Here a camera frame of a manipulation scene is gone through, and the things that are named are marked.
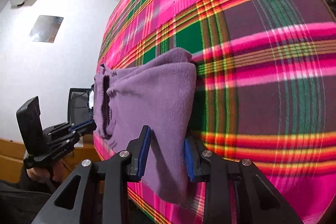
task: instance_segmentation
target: blue gripper pad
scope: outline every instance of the blue gripper pad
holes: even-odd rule
[[[145,173],[146,162],[148,158],[149,147],[151,144],[151,128],[147,127],[145,137],[142,142],[139,159],[138,159],[138,171],[136,173],[137,179],[141,180]]]
[[[72,127],[69,128],[69,132],[72,132],[73,130],[77,130],[79,128],[82,128],[90,123],[94,123],[95,124],[95,121],[93,119],[90,119],[90,120],[87,120],[87,121],[84,121],[84,122],[81,122],[81,123],[78,123],[78,124],[75,124],[73,125]]]
[[[186,138],[184,140],[184,158],[185,158],[185,165],[187,167],[188,177],[190,178],[191,182],[195,182],[194,160],[191,148],[192,141],[193,140],[189,138]]]

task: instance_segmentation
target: human hand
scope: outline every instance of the human hand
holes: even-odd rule
[[[54,173],[52,177],[53,181],[62,182],[64,167],[60,160],[53,165],[52,170]],[[45,183],[46,179],[50,179],[49,171],[39,167],[27,169],[27,175],[31,180],[37,181],[39,183]]]

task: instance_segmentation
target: metal screw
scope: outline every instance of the metal screw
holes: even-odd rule
[[[83,160],[83,161],[82,161],[82,165],[83,165],[84,167],[89,166],[90,164],[91,164],[91,160]]]
[[[129,155],[129,152],[127,150],[123,150],[119,153],[119,156],[122,158],[125,158]]]
[[[211,157],[211,156],[212,156],[212,152],[211,152],[210,150],[204,150],[204,151],[202,152],[202,155],[203,155],[204,157]]]
[[[242,159],[241,163],[245,166],[250,166],[252,162],[249,159]]]

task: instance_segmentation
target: folded purple towel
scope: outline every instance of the folded purple towel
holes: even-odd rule
[[[118,152],[149,125],[154,134],[142,181],[171,203],[186,198],[184,137],[196,85],[191,56],[174,48],[138,67],[101,65],[95,76],[96,132]]]

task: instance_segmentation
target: bed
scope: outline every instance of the bed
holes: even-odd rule
[[[336,193],[336,24],[324,0],[121,0],[98,64],[127,68],[174,47],[197,69],[191,133],[222,157],[251,159],[305,224]],[[99,135],[102,159],[115,152]],[[205,184],[182,204],[146,182],[129,197],[156,223],[202,223]]]

